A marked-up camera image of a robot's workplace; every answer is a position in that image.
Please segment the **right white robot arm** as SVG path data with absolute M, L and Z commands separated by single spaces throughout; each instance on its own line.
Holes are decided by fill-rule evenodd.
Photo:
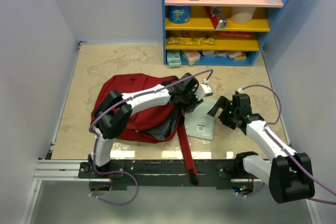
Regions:
M 310 178 L 310 157 L 284 144 L 267 127 L 264 118 L 253 113 L 249 95 L 235 93 L 231 100 L 221 96 L 207 114 L 218 115 L 222 125 L 232 130 L 240 129 L 267 156 L 263 159 L 255 152 L 239 153 L 233 165 L 226 169 L 227 173 L 239 178 L 254 175 L 268 186 L 273 199 L 279 204 L 315 195 L 314 182 Z

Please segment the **silver grey laptop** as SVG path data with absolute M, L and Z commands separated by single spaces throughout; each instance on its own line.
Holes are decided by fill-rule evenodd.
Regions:
M 207 113 L 215 103 L 216 101 L 213 99 L 204 98 L 203 103 L 196 107 L 193 112 L 184 114 L 184 125 L 188 136 L 213 140 L 215 118 Z

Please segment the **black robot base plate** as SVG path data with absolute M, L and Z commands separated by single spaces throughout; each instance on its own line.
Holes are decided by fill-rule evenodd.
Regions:
M 262 181 L 246 172 L 229 173 L 233 168 L 232 159 L 195 159 L 199 187 L 214 187 L 216 189 L 233 189 L 236 191 L 252 191 L 258 188 Z M 191 180 L 182 159 L 113 159 L 98 171 L 92 168 L 92 162 L 80 163 L 78 177 L 87 179 L 94 189 L 110 186 L 112 190 L 126 190 L 135 186 L 135 181 L 125 173 L 131 174 L 140 187 L 192 187 Z

